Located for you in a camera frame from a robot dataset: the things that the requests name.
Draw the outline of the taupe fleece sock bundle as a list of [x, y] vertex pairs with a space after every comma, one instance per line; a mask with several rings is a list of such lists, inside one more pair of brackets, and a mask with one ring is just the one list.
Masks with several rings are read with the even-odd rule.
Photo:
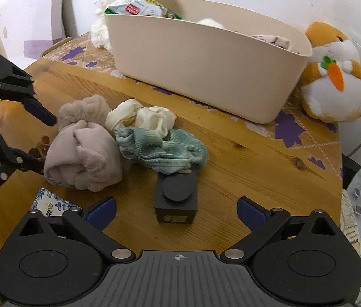
[[44, 161], [50, 184], [98, 192], [122, 180], [118, 145], [104, 128], [109, 111], [97, 94], [61, 106], [59, 132]]

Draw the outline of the small black box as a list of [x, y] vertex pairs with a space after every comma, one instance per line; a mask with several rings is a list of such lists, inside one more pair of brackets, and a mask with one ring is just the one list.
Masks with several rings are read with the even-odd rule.
[[198, 209], [196, 173], [158, 174], [153, 207], [159, 223], [191, 225]]

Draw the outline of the green knit sock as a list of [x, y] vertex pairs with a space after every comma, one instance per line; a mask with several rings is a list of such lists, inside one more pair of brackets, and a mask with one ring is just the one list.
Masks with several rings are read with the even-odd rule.
[[124, 158], [164, 175], [196, 173], [208, 162], [205, 145], [185, 130], [170, 130], [163, 138], [154, 130], [125, 127], [115, 130], [115, 140]]

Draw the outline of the purple flower table runner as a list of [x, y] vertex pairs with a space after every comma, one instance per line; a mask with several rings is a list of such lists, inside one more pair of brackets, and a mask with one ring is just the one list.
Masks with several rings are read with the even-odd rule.
[[342, 179], [339, 128], [335, 123], [309, 118], [300, 106], [298, 90], [294, 90], [274, 121], [259, 124], [169, 90], [119, 77], [113, 56], [104, 49], [96, 49], [88, 34], [60, 45], [39, 61], [72, 72], [66, 82], [67, 92], [74, 99], [99, 94], [111, 108], [128, 98], [145, 106], [166, 107], [178, 120], [225, 132], [242, 146], [249, 144], [249, 139], [261, 141], [291, 154], [296, 163], [326, 179]]

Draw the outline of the cream sock bundle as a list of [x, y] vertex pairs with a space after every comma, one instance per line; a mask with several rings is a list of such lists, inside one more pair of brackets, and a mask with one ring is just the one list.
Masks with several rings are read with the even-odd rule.
[[105, 127], [110, 133], [123, 127], [153, 130], [164, 139], [174, 127], [176, 119], [177, 116], [166, 107], [145, 107], [131, 98], [107, 114]]

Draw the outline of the colourful snack bag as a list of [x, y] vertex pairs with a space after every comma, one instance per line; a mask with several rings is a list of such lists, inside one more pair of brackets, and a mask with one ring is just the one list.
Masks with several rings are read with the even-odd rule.
[[107, 15], [135, 15], [182, 19], [182, 17], [157, 0], [131, 0], [124, 4], [109, 5], [105, 11]]

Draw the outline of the orange white hamster plush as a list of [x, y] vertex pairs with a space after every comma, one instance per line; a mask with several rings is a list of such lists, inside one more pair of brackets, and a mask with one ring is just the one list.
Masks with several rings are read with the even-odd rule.
[[325, 123], [358, 120], [361, 64], [355, 45], [324, 22], [315, 21], [305, 35], [312, 45], [312, 57], [299, 80], [302, 108]]

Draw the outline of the beige plastic storage bin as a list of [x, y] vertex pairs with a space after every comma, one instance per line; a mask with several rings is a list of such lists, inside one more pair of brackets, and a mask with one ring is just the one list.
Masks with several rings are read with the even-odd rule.
[[[312, 56], [303, 32], [237, 6], [160, 0], [182, 19], [107, 15], [116, 69], [256, 123], [279, 114]], [[225, 29], [198, 24], [210, 18]], [[251, 35], [277, 35], [282, 49]]]

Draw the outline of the pink white cloth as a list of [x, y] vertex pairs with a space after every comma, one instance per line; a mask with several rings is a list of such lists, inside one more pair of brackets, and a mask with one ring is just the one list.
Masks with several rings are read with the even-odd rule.
[[291, 42], [281, 36], [277, 35], [251, 35], [251, 37], [267, 42], [271, 45], [275, 45], [277, 47], [281, 47], [282, 49], [286, 49], [288, 51], [291, 50]]

